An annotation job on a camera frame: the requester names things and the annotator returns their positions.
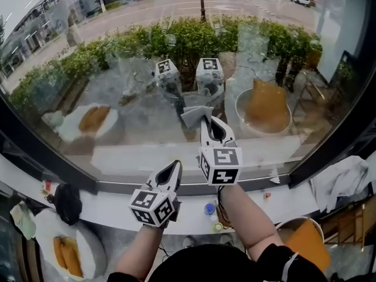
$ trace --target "window frame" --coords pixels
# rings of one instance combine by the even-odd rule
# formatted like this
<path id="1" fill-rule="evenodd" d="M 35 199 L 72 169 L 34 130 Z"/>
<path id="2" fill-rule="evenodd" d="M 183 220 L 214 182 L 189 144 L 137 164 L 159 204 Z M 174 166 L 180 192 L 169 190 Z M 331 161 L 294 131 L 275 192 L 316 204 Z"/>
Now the window frame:
<path id="1" fill-rule="evenodd" d="M 270 176 L 244 179 L 240 181 L 240 184 L 245 190 L 260 190 L 282 185 L 288 185 L 290 188 L 297 187 L 345 156 L 356 141 L 375 123 L 375 115 L 367 110 L 370 109 L 369 106 L 373 105 L 373 93 L 376 93 L 376 53 L 373 51 L 373 47 L 376 46 L 374 37 L 376 17 L 371 16 L 376 13 L 376 0 L 367 0 L 367 5 L 370 7 L 367 8 L 365 14 L 361 38 L 355 53 L 361 73 L 360 79 L 365 80 L 365 83 L 350 111 L 315 149 L 293 167 L 290 173 L 280 175 L 280 184 L 271 182 Z M 0 110 L 3 114 L 0 123 L 0 133 L 3 137 L 42 168 L 52 172 L 56 176 L 56 182 L 70 183 L 93 194 L 97 194 L 98 191 L 132 194 L 134 189 L 143 183 L 143 177 L 132 176 L 125 176 L 124 180 L 132 179 L 137 183 L 97 181 L 36 135 L 31 127 L 20 118 L 3 93 L 0 93 Z M 23 168 L 24 171 L 32 175 L 31 172 L 28 172 L 28 167 Z M 215 194 L 215 192 L 215 188 L 205 183 L 190 182 L 182 183 L 178 194 L 194 196 Z"/>

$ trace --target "window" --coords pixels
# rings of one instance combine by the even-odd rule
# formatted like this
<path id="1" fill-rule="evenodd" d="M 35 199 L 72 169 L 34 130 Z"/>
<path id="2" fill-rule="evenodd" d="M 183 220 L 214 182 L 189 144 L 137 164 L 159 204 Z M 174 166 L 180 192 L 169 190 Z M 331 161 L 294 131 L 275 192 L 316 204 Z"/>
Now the window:
<path id="1" fill-rule="evenodd" d="M 6 100 L 97 180 L 143 183 L 179 159 L 182 183 L 204 183 L 191 106 L 232 128 L 241 179 L 289 174 L 364 83 L 369 0 L 16 1 L 0 0 Z"/>

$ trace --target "small container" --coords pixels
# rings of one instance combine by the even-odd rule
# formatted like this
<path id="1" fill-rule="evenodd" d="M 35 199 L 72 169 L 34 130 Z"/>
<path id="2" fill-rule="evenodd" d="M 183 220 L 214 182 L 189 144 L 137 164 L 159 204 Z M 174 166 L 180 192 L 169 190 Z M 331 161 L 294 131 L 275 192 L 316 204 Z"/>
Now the small container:
<path id="1" fill-rule="evenodd" d="M 212 221 L 213 223 L 217 223 L 218 222 L 218 216 L 216 216 L 215 214 L 211 215 L 210 221 Z"/>
<path id="2" fill-rule="evenodd" d="M 208 203 L 205 205 L 204 212 L 206 215 L 212 215 L 216 211 L 216 207 L 212 203 Z"/>
<path id="3" fill-rule="evenodd" d="M 221 223 L 215 223 L 213 225 L 213 231 L 215 233 L 220 233 L 223 230 L 223 225 Z"/>

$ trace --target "forearm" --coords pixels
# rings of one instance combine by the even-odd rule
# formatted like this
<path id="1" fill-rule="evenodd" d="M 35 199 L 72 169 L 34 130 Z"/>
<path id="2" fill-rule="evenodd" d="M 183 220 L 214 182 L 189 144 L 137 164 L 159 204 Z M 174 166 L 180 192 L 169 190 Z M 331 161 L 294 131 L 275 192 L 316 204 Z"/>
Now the forearm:
<path id="1" fill-rule="evenodd" d="M 239 185 L 224 187 L 221 202 L 253 260 L 257 260 L 270 243 L 283 245 L 273 222 Z"/>
<path id="2" fill-rule="evenodd" d="M 143 226 L 126 250 L 115 270 L 145 280 L 153 266 L 163 230 Z"/>

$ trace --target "green bush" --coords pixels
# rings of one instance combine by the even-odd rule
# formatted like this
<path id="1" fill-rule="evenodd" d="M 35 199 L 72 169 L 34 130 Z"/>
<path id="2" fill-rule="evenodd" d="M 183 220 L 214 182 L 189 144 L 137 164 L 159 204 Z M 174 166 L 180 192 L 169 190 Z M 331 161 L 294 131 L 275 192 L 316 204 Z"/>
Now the green bush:
<path id="1" fill-rule="evenodd" d="M 122 6 L 122 2 L 121 1 L 115 1 L 115 2 L 107 4 L 106 10 L 110 11 L 111 9 L 115 9 L 115 8 L 120 7 L 120 6 Z"/>
<path id="2" fill-rule="evenodd" d="M 294 72 L 303 66 L 314 68 L 321 57 L 320 37 L 306 32 L 302 27 L 285 26 L 272 21 L 258 21 L 255 16 L 222 16 L 213 18 L 214 23 L 222 22 L 221 32 L 216 31 L 208 22 L 199 18 L 180 18 L 173 21 L 168 30 L 164 31 L 157 23 L 150 27 L 134 26 L 123 33 L 116 33 L 104 39 L 79 45 L 72 54 L 57 60 L 53 59 L 37 68 L 33 68 L 21 80 L 20 85 L 10 94 L 9 99 L 22 113 L 27 115 L 40 99 L 43 105 L 50 101 L 44 96 L 55 96 L 64 83 L 79 82 L 98 71 L 105 71 L 116 58 L 132 56 L 171 58 L 179 71 L 189 75 L 189 86 L 193 86 L 197 64 L 202 57 L 216 58 L 219 52 L 248 51 L 250 42 L 238 43 L 239 30 L 252 35 L 258 32 L 268 39 L 267 57 L 278 58 L 276 82 L 283 81 L 288 64 L 291 62 L 290 79 Z M 176 37 L 175 45 L 169 45 L 167 35 Z"/>

